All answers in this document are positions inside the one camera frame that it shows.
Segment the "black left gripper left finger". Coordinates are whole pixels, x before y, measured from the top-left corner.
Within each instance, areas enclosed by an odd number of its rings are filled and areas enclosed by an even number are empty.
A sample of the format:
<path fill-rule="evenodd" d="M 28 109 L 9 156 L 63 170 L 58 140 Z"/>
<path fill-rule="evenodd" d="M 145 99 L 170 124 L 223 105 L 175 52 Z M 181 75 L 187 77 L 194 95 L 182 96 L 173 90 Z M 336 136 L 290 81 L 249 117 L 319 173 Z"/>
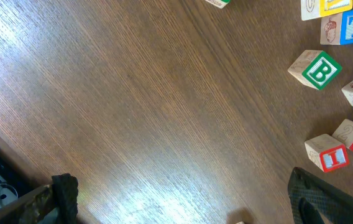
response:
<path fill-rule="evenodd" d="M 52 176 L 53 192 L 62 223 L 77 224 L 78 180 L 69 173 Z"/>

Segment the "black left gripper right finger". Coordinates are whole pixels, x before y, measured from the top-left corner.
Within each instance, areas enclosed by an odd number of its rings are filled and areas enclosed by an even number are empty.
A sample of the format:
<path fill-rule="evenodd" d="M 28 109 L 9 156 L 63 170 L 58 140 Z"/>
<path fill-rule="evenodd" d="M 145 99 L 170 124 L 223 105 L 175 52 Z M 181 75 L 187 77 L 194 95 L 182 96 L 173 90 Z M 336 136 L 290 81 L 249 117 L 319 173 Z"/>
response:
<path fill-rule="evenodd" d="M 353 223 L 353 197 L 300 167 L 288 182 L 293 220 L 296 224 Z"/>

